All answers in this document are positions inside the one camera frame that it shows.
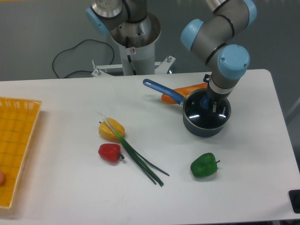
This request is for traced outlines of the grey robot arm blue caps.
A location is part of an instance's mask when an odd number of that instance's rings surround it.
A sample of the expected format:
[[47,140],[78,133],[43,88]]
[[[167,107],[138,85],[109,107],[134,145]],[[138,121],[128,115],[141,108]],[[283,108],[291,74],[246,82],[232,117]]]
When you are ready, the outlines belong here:
[[[208,96],[223,100],[245,74],[250,56],[228,40],[248,27],[257,16],[251,0],[209,0],[214,17],[208,22],[192,20],[181,33],[182,44],[211,70]],[[145,0],[95,0],[86,16],[101,34],[118,44],[124,75],[155,72],[155,42],[161,33],[159,20],[147,9]]]

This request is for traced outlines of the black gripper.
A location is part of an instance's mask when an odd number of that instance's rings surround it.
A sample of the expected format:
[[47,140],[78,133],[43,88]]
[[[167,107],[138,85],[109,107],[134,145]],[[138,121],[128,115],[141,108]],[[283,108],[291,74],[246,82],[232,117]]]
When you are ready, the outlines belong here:
[[212,76],[205,74],[203,81],[207,83],[206,93],[210,98],[208,102],[208,114],[218,112],[218,102],[228,98],[230,93],[233,91],[233,88],[225,89],[218,87],[212,80]]

